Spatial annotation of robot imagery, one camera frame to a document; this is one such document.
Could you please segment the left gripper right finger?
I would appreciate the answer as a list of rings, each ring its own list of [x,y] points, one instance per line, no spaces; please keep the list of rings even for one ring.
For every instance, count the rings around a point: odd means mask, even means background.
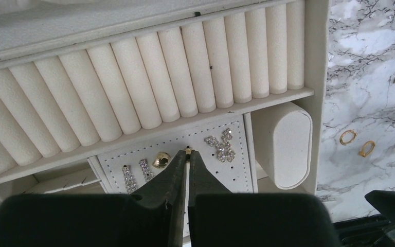
[[[192,246],[340,246],[321,201],[307,193],[233,193],[206,168],[189,163]]]

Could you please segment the small gold earring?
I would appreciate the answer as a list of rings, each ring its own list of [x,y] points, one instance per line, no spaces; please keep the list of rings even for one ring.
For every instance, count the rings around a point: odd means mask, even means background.
[[[193,148],[187,147],[187,148],[185,149],[185,152],[186,152],[187,155],[191,155],[191,153],[192,153],[193,150],[194,150]]]

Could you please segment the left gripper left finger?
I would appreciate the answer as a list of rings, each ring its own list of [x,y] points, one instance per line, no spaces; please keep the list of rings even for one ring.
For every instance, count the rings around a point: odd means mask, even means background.
[[[22,194],[0,205],[0,246],[182,246],[186,159],[126,194]]]

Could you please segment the pink jewelry box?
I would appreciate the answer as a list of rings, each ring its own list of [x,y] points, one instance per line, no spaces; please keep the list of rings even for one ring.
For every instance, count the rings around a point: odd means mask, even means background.
[[[191,147],[233,193],[317,185],[329,1],[0,2],[0,205],[22,194],[126,194]],[[275,186],[251,112],[292,102],[313,123],[311,169]],[[204,139],[230,128],[236,156]],[[152,166],[158,152],[171,156]]]

